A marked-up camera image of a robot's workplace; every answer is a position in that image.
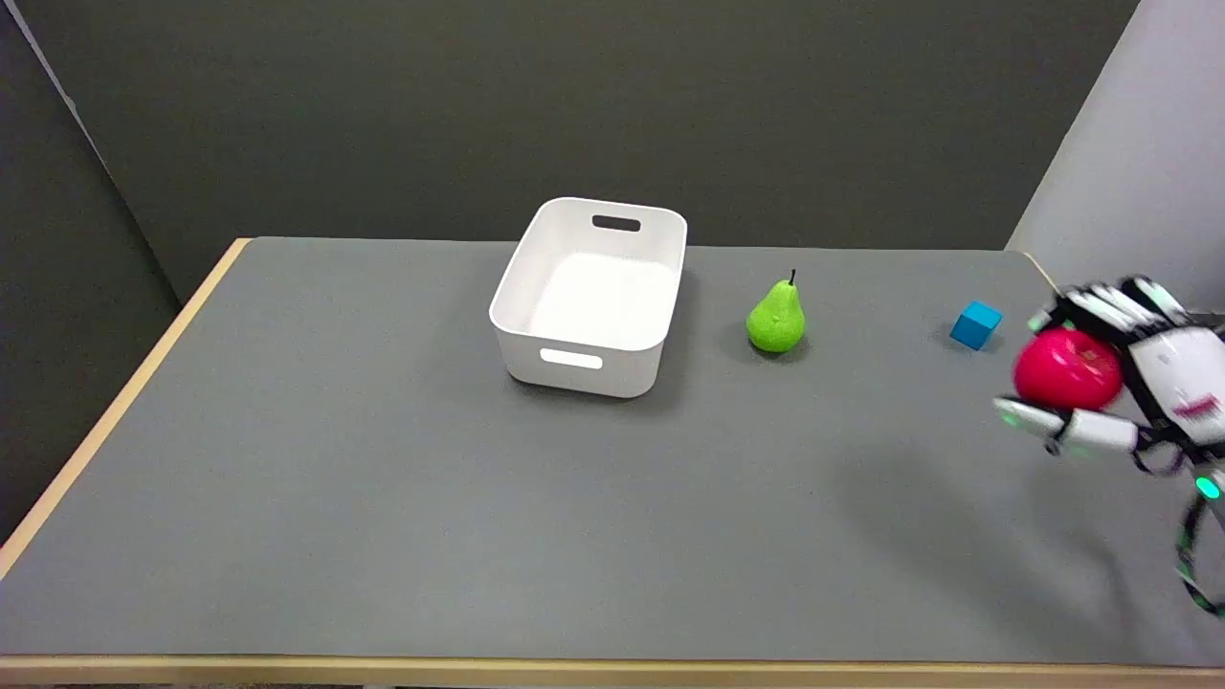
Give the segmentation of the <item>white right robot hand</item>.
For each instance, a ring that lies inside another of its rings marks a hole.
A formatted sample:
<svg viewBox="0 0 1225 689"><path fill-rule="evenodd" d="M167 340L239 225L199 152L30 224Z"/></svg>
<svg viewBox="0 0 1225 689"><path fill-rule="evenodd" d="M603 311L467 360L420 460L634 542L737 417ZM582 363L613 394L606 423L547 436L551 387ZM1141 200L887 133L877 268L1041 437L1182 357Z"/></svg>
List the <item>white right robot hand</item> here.
<svg viewBox="0 0 1225 689"><path fill-rule="evenodd" d="M1129 276L1117 284L1093 282L1055 292L1040 332L1072 325L1107 345L1120 359L1122 381L1147 423L1106 411L1060 409L1018 396L993 398L993 409L1014 428L1041 436L1047 454L1094 450L1142 454L1172 446L1194 474L1223 479L1224 347L1155 280Z"/></svg>

